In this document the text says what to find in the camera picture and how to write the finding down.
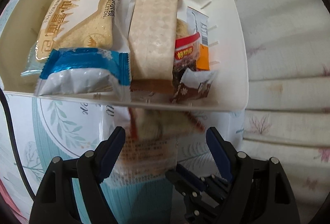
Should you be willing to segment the patterned tablecloth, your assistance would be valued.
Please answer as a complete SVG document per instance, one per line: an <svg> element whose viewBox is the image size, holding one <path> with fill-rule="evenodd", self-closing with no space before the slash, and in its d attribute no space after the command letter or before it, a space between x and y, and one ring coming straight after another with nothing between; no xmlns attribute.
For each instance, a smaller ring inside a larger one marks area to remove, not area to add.
<svg viewBox="0 0 330 224"><path fill-rule="evenodd" d="M192 53L176 57L178 0L131 0L129 22L122 25L122 0L53 0L35 44L42 71L36 96L113 91L130 101L132 91L167 93L178 99L204 98L216 70L192 70L199 57L199 33L184 37ZM127 145L116 127L94 150L72 160L54 158L34 198L36 223L80 223L72 179L79 180L92 223L115 221L101 183L108 178Z"/></svg>

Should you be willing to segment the orange white snack bar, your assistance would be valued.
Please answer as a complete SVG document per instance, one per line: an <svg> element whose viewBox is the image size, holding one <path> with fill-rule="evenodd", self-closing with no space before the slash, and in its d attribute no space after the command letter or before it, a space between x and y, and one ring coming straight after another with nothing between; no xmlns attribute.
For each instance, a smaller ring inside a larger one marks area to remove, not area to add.
<svg viewBox="0 0 330 224"><path fill-rule="evenodd" d="M209 17L198 10L187 7L187 24L193 33L200 34L200 56L196 61L197 70L210 70L209 45L208 45L208 20Z"/></svg>

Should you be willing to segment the maroon snowflake packet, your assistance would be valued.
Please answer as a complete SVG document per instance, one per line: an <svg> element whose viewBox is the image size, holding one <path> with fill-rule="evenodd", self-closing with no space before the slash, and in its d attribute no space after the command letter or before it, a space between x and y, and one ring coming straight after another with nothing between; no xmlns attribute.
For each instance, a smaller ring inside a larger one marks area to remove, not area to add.
<svg viewBox="0 0 330 224"><path fill-rule="evenodd" d="M171 102L179 103L206 98L217 75L217 70L194 71L187 68L182 74L177 87L174 88Z"/></svg>

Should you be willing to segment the cream floral curtain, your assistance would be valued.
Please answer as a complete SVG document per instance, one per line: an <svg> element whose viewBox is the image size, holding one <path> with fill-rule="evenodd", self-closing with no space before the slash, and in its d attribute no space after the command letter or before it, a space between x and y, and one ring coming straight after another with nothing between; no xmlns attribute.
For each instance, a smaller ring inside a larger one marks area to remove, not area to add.
<svg viewBox="0 0 330 224"><path fill-rule="evenodd" d="M235 0L249 100L242 149L277 157L302 221L329 193L329 12L321 0Z"/></svg>

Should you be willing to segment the beige wafer cracker pack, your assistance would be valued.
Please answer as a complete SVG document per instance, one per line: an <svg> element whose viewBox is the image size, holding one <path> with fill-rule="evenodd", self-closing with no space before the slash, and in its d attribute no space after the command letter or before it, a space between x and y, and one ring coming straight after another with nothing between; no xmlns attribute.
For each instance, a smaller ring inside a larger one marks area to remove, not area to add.
<svg viewBox="0 0 330 224"><path fill-rule="evenodd" d="M172 94L178 0L137 0L129 29L131 89Z"/></svg>

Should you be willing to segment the large bread packet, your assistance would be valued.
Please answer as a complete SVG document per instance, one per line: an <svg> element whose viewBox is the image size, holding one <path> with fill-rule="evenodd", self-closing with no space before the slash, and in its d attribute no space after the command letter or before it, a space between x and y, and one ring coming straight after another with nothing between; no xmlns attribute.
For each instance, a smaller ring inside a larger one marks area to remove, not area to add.
<svg viewBox="0 0 330 224"><path fill-rule="evenodd" d="M53 0L21 76L39 75L52 50L91 47L127 53L133 2Z"/></svg>

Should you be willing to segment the blue white snack packet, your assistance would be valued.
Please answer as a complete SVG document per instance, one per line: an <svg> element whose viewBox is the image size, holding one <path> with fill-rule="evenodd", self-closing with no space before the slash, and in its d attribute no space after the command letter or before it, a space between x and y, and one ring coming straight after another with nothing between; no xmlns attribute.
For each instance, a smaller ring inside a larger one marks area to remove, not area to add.
<svg viewBox="0 0 330 224"><path fill-rule="evenodd" d="M130 54L98 48L52 50L39 76L34 94L69 95L113 91L130 101Z"/></svg>

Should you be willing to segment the walnut date candy packet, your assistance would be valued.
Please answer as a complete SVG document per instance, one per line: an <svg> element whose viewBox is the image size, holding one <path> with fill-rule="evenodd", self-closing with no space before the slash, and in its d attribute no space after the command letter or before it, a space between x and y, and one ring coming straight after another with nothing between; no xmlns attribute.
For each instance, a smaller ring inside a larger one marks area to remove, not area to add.
<svg viewBox="0 0 330 224"><path fill-rule="evenodd" d="M177 87L187 68L197 71L196 62L200 57L200 34L182 37L176 40L173 62L173 85Z"/></svg>

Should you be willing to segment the clear packet red label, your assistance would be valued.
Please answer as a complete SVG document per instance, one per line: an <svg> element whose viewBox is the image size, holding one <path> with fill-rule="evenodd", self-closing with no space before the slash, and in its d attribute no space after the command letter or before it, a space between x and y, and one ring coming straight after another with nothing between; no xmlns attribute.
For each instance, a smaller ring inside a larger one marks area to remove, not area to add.
<svg viewBox="0 0 330 224"><path fill-rule="evenodd" d="M205 125L190 112L115 107L111 127L121 126L125 144L106 184L112 188L160 179L177 163L178 141L202 135Z"/></svg>

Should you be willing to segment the small yellow crisp packet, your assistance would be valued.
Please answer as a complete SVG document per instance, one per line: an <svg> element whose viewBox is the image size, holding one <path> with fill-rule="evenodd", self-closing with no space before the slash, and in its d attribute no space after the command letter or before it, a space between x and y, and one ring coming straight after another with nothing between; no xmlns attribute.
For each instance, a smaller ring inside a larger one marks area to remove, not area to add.
<svg viewBox="0 0 330 224"><path fill-rule="evenodd" d="M176 40L182 39L190 35L189 27L183 20L177 19L176 24Z"/></svg>

